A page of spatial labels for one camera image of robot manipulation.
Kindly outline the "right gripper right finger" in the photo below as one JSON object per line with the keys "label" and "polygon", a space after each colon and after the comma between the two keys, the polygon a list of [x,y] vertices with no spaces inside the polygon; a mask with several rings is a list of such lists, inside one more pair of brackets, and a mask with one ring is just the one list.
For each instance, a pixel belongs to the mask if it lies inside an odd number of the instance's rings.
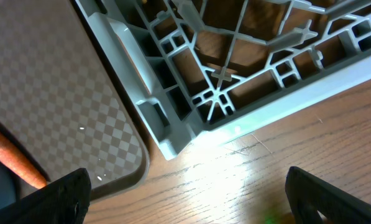
{"label": "right gripper right finger", "polygon": [[296,223],[371,223],[371,205],[317,178],[290,167],[285,192]]}

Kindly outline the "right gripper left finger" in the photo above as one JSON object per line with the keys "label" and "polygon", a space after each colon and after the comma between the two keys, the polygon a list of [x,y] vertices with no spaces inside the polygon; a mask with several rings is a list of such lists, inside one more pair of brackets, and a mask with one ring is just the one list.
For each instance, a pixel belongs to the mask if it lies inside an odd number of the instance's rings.
{"label": "right gripper left finger", "polygon": [[79,168],[0,209],[0,224],[82,224],[90,201],[90,178]]}

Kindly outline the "orange carrot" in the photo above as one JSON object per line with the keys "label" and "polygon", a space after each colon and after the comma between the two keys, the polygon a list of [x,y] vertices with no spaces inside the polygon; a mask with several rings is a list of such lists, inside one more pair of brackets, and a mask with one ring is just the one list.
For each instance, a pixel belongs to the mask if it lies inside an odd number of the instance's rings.
{"label": "orange carrot", "polygon": [[47,185],[46,178],[28,158],[0,132],[0,163],[36,189]]}

